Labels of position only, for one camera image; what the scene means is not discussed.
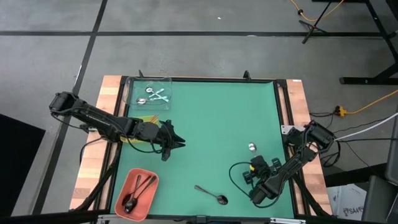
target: red bowl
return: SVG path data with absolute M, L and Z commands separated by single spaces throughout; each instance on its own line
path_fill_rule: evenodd
M 140 183 L 143 183 L 143 181 L 150 175 L 156 176 L 156 180 L 138 198 L 137 205 L 132 210 L 132 212 L 130 214 L 127 214 L 124 212 L 124 206 L 122 205 L 122 201 L 124 196 L 134 191 L 138 175 L 141 175 Z M 142 190 L 144 190 L 148 182 L 149 180 L 137 190 L 137 192 L 135 193 L 136 197 L 142 192 Z M 158 184 L 159 184 L 159 177 L 154 172 L 140 168 L 134 168 L 130 170 L 129 174 L 126 177 L 126 180 L 124 181 L 124 185 L 120 191 L 118 201 L 114 206 L 114 211 L 116 212 L 117 215 L 119 215 L 122 218 L 127 218 L 135 222 L 143 221 L 149 213 L 149 209 L 155 197 L 155 192 Z

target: black utensil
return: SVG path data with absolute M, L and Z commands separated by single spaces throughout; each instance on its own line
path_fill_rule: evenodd
M 137 203 L 138 203 L 138 198 L 142 195 L 142 193 L 144 193 L 144 191 L 146 189 L 148 189 L 148 187 L 155 182 L 156 180 L 156 176 L 153 176 L 150 181 L 148 182 L 148 184 L 145 186 L 145 188 L 142 190 L 142 192 L 137 196 L 137 197 L 133 197 L 131 198 L 125 205 L 124 205 L 124 212 L 127 214 L 130 214 L 131 211 L 136 207 Z
M 195 185 L 195 189 L 204 192 L 206 194 L 210 194 L 211 196 L 215 197 L 218 201 L 218 203 L 222 204 L 222 205 L 226 205 L 228 203 L 228 199 L 224 196 L 224 195 L 219 195 L 219 196 L 215 196 L 212 193 L 208 192 L 207 190 L 199 187 L 198 185 Z
M 149 176 L 143 181 L 143 183 L 141 183 L 138 187 L 137 187 L 137 185 L 136 185 L 136 189 L 135 189 L 133 192 L 131 192 L 131 193 L 129 193 L 129 194 L 126 194 L 126 196 L 124 196 L 124 198 L 123 198 L 123 200 L 122 200 L 122 205 L 124 206 L 124 205 L 130 200 L 131 196 L 132 196 L 140 187 L 142 187 L 151 177 L 152 177 L 152 176 L 149 175 Z

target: clear plastic container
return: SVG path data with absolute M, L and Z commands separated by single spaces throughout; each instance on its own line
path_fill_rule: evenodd
M 168 110 L 172 101 L 170 77 L 129 77 L 123 101 L 134 110 Z

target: green table surface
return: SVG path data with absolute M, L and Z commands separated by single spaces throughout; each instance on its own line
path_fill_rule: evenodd
M 134 87 L 146 85 L 134 82 Z M 162 121 L 171 119 L 186 146 L 172 150 L 171 157 L 163 162 L 160 154 L 143 154 L 123 144 L 112 197 L 113 213 L 127 173 L 138 167 L 159 176 L 151 215 L 294 217 L 288 184 L 275 205 L 256 208 L 228 176 L 231 165 L 253 158 L 249 142 L 256 144 L 257 154 L 269 164 L 275 157 L 285 162 L 273 83 L 173 82 L 171 99 L 169 110 L 132 107 L 128 116 L 158 114 Z M 152 150 L 145 142 L 135 146 Z M 246 192 L 251 187 L 244 182 L 242 173 L 248 170 L 248 165 L 243 164 L 232 171 L 232 178 Z M 228 204 L 218 204 L 212 196 L 195 190 L 194 185 L 225 195 Z M 265 199 L 261 205 L 271 202 Z

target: spoon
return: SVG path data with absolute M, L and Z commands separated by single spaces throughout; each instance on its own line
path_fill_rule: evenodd
M 152 89 L 151 87 L 148 87 L 148 88 L 145 89 L 145 91 L 146 91 L 147 93 L 153 93 L 152 95 L 148 96 L 148 98 L 151 98 L 151 97 L 153 97 L 153 96 L 155 96 L 155 95 L 159 96 L 159 93 L 162 93 L 162 92 L 164 91 L 164 89 L 161 88 L 161 89 L 159 89 L 158 91 L 156 91 L 156 93 L 154 93 L 154 89 Z
M 136 189 L 135 189 L 133 192 L 131 192 L 131 193 L 129 193 L 129 194 L 126 194 L 126 196 L 124 196 L 124 198 L 123 198 L 123 200 L 122 200 L 122 205 L 124 206 L 124 205 L 130 200 L 131 196 L 132 196 L 134 193 L 136 193 L 136 191 L 137 191 L 141 186 L 143 186 L 150 178 L 151 178 L 151 176 L 148 176 L 148 177 L 143 181 L 143 183 L 141 183 L 138 187 L 137 187 L 137 185 L 136 185 Z
M 154 96 L 154 95 L 157 95 L 160 99 L 166 101 L 167 103 L 169 102 L 169 100 L 167 99 L 167 97 L 162 97 L 162 96 L 160 96 L 160 95 L 158 94 L 158 93 L 161 93 L 161 92 L 164 91 L 163 88 L 161 88 L 161 89 L 160 89 L 159 91 L 157 91 L 156 93 L 154 92 L 154 89 L 152 89 L 151 87 L 147 87 L 147 88 L 145 89 L 145 91 L 146 91 L 147 93 L 152 93 L 152 95 L 149 96 L 149 98 L 151 98 L 151 97 Z
M 147 101 L 154 101 L 154 100 L 167 100 L 167 102 L 169 101 L 169 100 L 167 99 L 167 96 L 161 96 L 161 97 L 151 98 L 151 99 L 138 98 L 136 101 L 137 101 L 137 104 L 143 105 L 143 104 L 145 104 Z
M 226 205 L 228 203 L 228 199 L 224 195 L 215 196 L 212 193 L 208 192 L 207 190 L 205 190 L 197 185 L 195 185 L 195 189 L 200 190 L 201 192 L 204 192 L 206 194 L 210 194 L 211 196 L 213 196 L 217 199 L 218 203 L 220 203 L 222 205 Z
M 142 192 L 137 196 L 137 197 L 133 197 L 131 198 L 125 205 L 124 205 L 124 212 L 127 214 L 130 214 L 131 211 L 136 207 L 137 203 L 138 203 L 138 198 L 142 195 L 142 193 L 144 193 L 144 191 L 146 189 L 148 189 L 148 187 L 151 185 L 151 183 L 155 182 L 156 180 L 156 176 L 153 176 L 150 181 L 148 182 L 148 184 L 145 186 L 144 190 L 142 190 Z

